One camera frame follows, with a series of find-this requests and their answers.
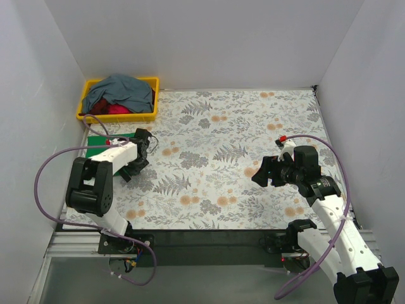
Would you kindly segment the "green t-shirt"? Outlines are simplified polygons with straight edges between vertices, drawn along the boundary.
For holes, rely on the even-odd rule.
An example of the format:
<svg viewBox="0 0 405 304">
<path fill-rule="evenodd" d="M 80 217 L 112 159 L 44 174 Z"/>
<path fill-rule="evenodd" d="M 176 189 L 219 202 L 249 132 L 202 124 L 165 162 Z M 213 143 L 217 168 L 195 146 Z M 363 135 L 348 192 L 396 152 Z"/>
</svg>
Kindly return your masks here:
<svg viewBox="0 0 405 304">
<path fill-rule="evenodd" d="M 118 171 L 129 165 L 130 162 L 138 158 L 137 145 L 129 142 L 123 146 L 112 147 L 118 144 L 117 139 L 110 139 L 110 145 L 106 148 L 107 139 L 101 136 L 90 136 L 87 139 L 89 149 L 85 157 L 96 162 L 110 162 L 113 166 L 114 175 Z"/>
</svg>

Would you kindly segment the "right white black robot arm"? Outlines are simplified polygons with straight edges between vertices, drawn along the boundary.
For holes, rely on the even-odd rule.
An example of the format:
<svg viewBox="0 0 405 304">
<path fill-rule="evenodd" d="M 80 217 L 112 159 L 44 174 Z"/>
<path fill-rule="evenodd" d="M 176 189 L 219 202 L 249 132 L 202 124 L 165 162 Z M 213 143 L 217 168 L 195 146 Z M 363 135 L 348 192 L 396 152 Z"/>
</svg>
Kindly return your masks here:
<svg viewBox="0 0 405 304">
<path fill-rule="evenodd" d="M 312 220 L 290 222 L 283 241 L 315 261 L 301 278 L 321 269 L 333 285 L 337 303 L 391 303 L 399 275 L 385 267 L 362 238 L 346 211 L 342 193 L 323 175 L 312 146 L 284 145 L 279 156 L 266 156 L 252 181 L 261 187 L 294 185 L 323 223 L 327 241 Z"/>
</svg>

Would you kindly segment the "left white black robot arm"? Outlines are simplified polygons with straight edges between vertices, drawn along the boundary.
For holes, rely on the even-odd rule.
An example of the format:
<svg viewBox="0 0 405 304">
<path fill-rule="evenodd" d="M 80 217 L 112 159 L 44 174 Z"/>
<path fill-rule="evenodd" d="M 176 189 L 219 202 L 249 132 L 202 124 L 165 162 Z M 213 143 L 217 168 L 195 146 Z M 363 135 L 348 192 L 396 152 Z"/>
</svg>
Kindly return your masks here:
<svg viewBox="0 0 405 304">
<path fill-rule="evenodd" d="M 106 242 L 120 253 L 134 249 L 135 239 L 128 231 L 129 221 L 122 217 L 113 204 L 113 176 L 119 174 L 125 182 L 140 174 L 148 164 L 147 149 L 152 134 L 146 129 L 137 129 L 125 142 L 124 138 L 114 141 L 115 147 L 108 148 L 90 158 L 74 160 L 65 196 L 67 207 L 83 213 L 101 227 Z"/>
</svg>

